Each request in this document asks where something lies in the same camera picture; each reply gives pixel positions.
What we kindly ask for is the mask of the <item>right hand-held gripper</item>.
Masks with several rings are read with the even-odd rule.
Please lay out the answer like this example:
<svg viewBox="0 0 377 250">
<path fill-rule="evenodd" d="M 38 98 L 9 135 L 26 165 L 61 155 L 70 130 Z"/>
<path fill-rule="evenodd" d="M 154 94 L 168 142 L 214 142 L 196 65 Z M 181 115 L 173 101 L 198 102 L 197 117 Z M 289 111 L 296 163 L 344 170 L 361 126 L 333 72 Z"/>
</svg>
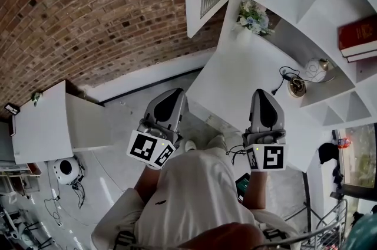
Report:
<svg viewBox="0 0 377 250">
<path fill-rule="evenodd" d="M 285 126 L 285 115 L 280 104 L 269 93 L 257 89 L 252 97 L 249 120 L 249 130 L 252 133 L 245 132 L 242 138 L 250 170 L 252 172 L 285 170 L 286 131 L 281 130 Z"/>
</svg>

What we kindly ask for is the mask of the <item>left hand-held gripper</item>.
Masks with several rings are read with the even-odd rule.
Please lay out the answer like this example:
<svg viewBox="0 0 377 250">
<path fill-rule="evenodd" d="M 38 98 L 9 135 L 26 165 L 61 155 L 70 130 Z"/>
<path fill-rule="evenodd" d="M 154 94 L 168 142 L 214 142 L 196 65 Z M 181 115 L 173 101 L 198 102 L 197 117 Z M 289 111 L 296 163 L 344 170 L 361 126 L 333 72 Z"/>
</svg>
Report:
<svg viewBox="0 0 377 250">
<path fill-rule="evenodd" d="M 150 101 L 137 130 L 133 130 L 126 154 L 152 169 L 162 169 L 182 140 L 179 132 L 186 105 L 182 88 Z"/>
</svg>

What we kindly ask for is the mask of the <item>person's left forearm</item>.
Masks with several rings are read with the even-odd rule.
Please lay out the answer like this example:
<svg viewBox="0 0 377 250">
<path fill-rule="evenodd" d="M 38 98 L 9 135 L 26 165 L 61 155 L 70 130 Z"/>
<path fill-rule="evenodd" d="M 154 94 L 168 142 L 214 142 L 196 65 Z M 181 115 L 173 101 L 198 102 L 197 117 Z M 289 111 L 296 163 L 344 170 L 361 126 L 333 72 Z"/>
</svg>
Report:
<svg viewBox="0 0 377 250">
<path fill-rule="evenodd" d="M 157 190 L 161 170 L 145 167 L 141 173 L 134 189 L 139 194 L 141 200 L 146 204 Z"/>
</svg>

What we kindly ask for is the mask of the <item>person's right forearm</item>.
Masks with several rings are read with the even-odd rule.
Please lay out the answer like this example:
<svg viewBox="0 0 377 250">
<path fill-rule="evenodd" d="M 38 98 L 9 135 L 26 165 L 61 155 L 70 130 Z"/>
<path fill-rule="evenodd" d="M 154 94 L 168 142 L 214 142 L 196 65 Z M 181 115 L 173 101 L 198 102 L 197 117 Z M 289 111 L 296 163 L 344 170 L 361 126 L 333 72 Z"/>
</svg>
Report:
<svg viewBox="0 0 377 250">
<path fill-rule="evenodd" d="M 249 210 L 266 208 L 267 172 L 251 172 L 243 197 L 243 206 Z"/>
</svg>

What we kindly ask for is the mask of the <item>white desk with drawers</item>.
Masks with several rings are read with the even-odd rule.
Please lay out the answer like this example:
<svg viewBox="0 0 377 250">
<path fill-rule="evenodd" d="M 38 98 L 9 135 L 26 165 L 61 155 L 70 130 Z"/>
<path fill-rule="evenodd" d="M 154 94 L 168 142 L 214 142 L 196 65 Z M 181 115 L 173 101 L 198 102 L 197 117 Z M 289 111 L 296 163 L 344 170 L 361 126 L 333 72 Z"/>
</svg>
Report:
<svg viewBox="0 0 377 250">
<path fill-rule="evenodd" d="M 245 44 L 228 40 L 219 45 L 186 92 L 189 111 L 223 133 L 243 132 L 250 125 L 254 91 L 277 88 L 275 99 L 285 114 L 287 162 L 306 172 L 322 142 L 322 128 L 300 107 L 302 101 L 280 83 L 282 66 L 300 69 L 294 59 L 257 35 Z"/>
</svg>

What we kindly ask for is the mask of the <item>white side cabinet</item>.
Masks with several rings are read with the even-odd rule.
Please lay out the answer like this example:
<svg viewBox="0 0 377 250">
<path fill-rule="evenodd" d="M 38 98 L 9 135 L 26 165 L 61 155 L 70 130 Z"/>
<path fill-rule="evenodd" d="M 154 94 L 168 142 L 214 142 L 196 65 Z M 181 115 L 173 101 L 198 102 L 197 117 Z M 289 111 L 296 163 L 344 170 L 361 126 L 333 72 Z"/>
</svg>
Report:
<svg viewBox="0 0 377 250">
<path fill-rule="evenodd" d="M 105 108 L 67 93 L 65 81 L 44 91 L 37 103 L 25 103 L 14 119 L 12 145 L 18 165 L 113 145 Z"/>
</svg>

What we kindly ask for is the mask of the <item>person's beige trousers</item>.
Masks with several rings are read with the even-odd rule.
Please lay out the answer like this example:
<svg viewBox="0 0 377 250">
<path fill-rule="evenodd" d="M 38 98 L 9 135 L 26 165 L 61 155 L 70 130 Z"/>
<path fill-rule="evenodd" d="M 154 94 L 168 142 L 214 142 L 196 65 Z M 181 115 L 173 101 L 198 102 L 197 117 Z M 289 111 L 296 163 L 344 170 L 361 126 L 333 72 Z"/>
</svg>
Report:
<svg viewBox="0 0 377 250">
<path fill-rule="evenodd" d="M 222 149 L 224 152 L 227 152 L 227 145 L 226 145 L 225 138 L 224 138 L 223 134 L 218 134 L 216 137 L 211 139 L 208 142 L 205 149 L 209 150 L 209 149 L 213 149 L 213 148 L 219 148 L 219 149 Z"/>
</svg>

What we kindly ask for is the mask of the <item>black tablet with green screen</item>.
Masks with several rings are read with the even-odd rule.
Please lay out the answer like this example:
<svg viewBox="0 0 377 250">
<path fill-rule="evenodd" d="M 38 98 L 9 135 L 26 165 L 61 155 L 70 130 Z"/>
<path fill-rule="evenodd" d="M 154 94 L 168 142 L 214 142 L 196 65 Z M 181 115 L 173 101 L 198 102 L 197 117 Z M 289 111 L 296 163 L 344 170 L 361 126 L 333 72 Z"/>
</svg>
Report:
<svg viewBox="0 0 377 250">
<path fill-rule="evenodd" d="M 235 181 L 236 190 L 237 190 L 237 199 L 240 203 L 243 202 L 244 195 L 246 193 L 246 190 L 249 184 L 249 180 L 250 180 L 250 174 L 245 173 L 244 175 L 242 175 Z"/>
</svg>

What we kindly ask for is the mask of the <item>white flower vase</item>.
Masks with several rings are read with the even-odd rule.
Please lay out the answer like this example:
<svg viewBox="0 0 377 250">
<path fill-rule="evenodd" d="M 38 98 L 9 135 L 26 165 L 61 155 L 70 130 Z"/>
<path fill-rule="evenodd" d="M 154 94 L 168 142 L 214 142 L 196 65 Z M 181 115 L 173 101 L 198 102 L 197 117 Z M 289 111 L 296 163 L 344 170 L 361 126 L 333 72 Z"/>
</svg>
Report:
<svg viewBox="0 0 377 250">
<path fill-rule="evenodd" d="M 246 27 L 238 27 L 236 29 L 236 43 L 238 46 L 246 47 L 249 45 L 251 32 Z"/>
</svg>

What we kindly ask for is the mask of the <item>person's white shirt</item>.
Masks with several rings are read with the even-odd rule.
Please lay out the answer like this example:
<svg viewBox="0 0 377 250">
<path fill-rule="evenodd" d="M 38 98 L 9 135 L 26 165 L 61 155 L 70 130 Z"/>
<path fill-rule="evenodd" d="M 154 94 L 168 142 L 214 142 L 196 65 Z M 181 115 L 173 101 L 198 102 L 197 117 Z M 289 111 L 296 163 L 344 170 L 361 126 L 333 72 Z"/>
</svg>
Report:
<svg viewBox="0 0 377 250">
<path fill-rule="evenodd" d="M 142 200 L 127 189 L 91 234 L 92 250 L 115 250 L 123 234 L 128 244 L 178 246 L 229 223 L 275 229 L 282 238 L 298 235 L 281 217 L 265 209 L 245 208 L 237 199 L 232 164 L 223 149 L 192 150 L 171 158 L 160 172 L 156 191 Z"/>
</svg>

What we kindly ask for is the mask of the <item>black cloth item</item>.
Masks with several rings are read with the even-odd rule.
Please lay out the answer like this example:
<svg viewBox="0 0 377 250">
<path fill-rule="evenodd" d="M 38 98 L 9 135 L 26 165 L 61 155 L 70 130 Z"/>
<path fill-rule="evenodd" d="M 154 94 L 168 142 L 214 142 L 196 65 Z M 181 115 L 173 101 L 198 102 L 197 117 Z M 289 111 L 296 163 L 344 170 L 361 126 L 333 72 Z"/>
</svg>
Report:
<svg viewBox="0 0 377 250">
<path fill-rule="evenodd" d="M 341 174 L 340 164 L 339 163 L 333 169 L 332 176 L 333 176 L 333 182 L 334 182 L 334 184 L 336 185 L 336 187 L 338 189 L 340 189 L 342 187 L 342 181 L 343 181 L 344 175 Z"/>
</svg>

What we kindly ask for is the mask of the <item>white round appliance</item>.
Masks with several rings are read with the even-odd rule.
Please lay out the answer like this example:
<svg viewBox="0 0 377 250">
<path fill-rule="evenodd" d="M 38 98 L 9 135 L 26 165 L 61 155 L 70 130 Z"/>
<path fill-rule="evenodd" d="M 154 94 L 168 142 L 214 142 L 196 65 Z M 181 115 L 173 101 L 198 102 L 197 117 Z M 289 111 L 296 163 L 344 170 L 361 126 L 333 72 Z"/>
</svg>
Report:
<svg viewBox="0 0 377 250">
<path fill-rule="evenodd" d="M 80 173 L 80 167 L 74 157 L 56 160 L 52 169 L 57 181 L 61 185 L 69 185 L 74 182 Z"/>
</svg>

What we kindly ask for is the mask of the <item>small green plant sprig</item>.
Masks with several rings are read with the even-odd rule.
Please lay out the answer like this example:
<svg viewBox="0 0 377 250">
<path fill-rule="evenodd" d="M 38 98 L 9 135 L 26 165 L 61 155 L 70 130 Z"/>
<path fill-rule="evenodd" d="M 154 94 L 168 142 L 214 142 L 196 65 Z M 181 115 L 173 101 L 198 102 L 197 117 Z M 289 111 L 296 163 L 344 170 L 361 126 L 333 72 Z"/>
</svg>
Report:
<svg viewBox="0 0 377 250">
<path fill-rule="evenodd" d="M 42 96 L 43 96 L 43 93 L 40 93 L 40 92 L 38 92 L 38 91 L 32 93 L 32 95 L 31 95 L 31 101 L 32 101 L 33 104 L 34 104 L 34 107 L 37 106 L 38 101 L 42 98 Z"/>
</svg>

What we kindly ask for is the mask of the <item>teal cap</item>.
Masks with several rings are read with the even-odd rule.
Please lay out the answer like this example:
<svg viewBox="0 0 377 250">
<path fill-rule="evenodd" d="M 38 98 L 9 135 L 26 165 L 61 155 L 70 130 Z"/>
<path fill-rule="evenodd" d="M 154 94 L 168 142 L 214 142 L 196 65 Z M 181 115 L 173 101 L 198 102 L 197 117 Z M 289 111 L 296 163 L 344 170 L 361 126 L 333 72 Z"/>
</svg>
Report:
<svg viewBox="0 0 377 250">
<path fill-rule="evenodd" d="M 377 250 L 377 213 L 361 217 L 340 250 Z"/>
</svg>

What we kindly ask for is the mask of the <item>small black framed display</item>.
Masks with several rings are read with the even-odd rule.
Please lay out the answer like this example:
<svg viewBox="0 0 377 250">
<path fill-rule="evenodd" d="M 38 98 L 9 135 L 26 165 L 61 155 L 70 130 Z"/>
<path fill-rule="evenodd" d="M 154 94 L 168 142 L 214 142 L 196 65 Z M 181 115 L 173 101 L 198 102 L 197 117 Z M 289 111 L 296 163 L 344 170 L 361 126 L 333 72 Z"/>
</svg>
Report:
<svg viewBox="0 0 377 250">
<path fill-rule="evenodd" d="M 20 112 L 20 108 L 11 103 L 7 103 L 4 108 L 13 115 L 17 115 Z"/>
</svg>

